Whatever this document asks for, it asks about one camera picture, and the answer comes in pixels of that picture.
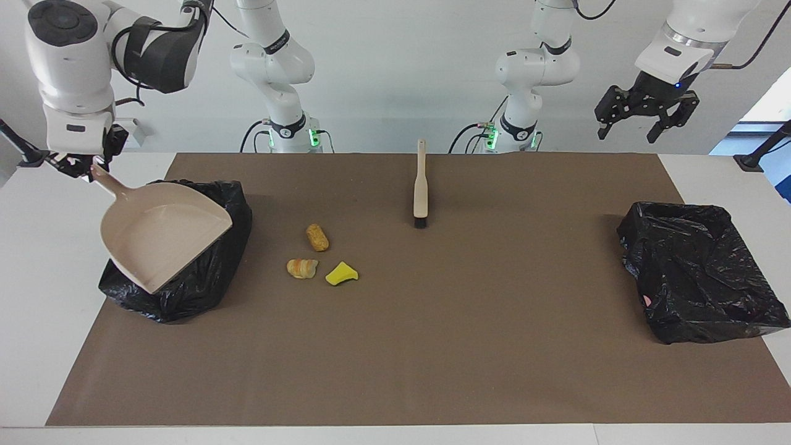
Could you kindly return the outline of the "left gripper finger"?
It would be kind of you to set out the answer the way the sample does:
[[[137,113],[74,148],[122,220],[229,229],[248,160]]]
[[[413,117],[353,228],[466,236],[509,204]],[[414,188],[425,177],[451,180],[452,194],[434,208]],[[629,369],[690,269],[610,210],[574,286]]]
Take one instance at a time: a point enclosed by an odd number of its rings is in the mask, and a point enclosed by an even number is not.
[[[630,117],[630,91],[617,85],[611,85],[595,107],[595,116],[599,124],[597,137],[604,140],[611,127]]]
[[[700,104],[695,91],[685,93],[672,105],[659,104],[656,107],[658,121],[648,132],[646,139],[649,143],[656,143],[656,140],[667,130],[673,127],[683,127],[692,117],[695,109]]]

